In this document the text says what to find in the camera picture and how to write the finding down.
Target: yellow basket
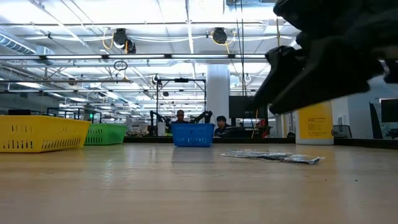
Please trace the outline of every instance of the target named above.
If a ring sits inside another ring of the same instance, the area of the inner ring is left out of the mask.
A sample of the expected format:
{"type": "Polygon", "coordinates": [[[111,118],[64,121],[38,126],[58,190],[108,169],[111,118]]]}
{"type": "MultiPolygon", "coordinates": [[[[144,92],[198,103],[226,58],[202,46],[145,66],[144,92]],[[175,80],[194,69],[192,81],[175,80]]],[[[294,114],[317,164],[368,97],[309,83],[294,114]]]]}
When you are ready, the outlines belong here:
{"type": "Polygon", "coordinates": [[[0,152],[83,147],[91,122],[51,116],[0,116],[0,152]]]}

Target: table surface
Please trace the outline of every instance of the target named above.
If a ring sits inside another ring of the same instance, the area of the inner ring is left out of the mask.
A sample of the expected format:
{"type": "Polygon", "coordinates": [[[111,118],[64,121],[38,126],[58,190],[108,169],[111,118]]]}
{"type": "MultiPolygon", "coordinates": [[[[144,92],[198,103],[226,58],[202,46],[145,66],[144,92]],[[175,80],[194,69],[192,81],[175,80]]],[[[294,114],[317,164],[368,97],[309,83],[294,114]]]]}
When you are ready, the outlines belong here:
{"type": "Polygon", "coordinates": [[[0,154],[1,223],[397,223],[398,151],[294,144],[0,154]],[[317,165],[220,156],[294,152],[317,165]]]}

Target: computer screen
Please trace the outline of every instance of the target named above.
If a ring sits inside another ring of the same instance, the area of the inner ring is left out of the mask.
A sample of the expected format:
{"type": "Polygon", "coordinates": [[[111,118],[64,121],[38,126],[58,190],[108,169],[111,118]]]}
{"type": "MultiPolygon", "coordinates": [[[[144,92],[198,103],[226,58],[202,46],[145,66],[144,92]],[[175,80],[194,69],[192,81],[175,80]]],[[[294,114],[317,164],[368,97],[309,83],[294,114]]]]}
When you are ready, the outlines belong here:
{"type": "Polygon", "coordinates": [[[381,122],[398,122],[398,99],[381,100],[381,122]]]}
{"type": "MultiPolygon", "coordinates": [[[[253,96],[229,96],[229,117],[230,118],[256,118],[256,110],[250,105],[254,101],[253,96]]],[[[257,108],[257,118],[267,118],[268,108],[257,108]]]]}

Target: dark hair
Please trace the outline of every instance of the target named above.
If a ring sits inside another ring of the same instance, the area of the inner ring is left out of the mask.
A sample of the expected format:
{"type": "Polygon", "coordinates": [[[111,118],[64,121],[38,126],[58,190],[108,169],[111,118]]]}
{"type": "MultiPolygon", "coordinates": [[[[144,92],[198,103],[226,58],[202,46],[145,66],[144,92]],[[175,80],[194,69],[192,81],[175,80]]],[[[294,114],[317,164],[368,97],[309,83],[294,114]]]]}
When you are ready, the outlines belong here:
{"type": "Polygon", "coordinates": [[[226,122],[226,118],[224,116],[218,116],[217,121],[225,121],[226,122]]]}

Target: person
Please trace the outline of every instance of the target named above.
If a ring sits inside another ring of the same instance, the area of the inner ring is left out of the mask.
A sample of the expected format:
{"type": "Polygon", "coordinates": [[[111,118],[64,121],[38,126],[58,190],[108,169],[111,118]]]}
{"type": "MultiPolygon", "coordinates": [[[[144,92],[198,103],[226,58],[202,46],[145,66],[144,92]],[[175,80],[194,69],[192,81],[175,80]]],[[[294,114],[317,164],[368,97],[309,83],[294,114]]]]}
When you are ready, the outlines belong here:
{"type": "Polygon", "coordinates": [[[184,111],[183,110],[178,110],[177,111],[177,120],[173,121],[173,123],[189,123],[188,121],[184,121],[184,111]]]}
{"type": "Polygon", "coordinates": [[[226,131],[226,128],[231,127],[226,123],[226,118],[224,116],[217,117],[217,126],[218,128],[214,130],[215,136],[222,135],[226,131]]]}

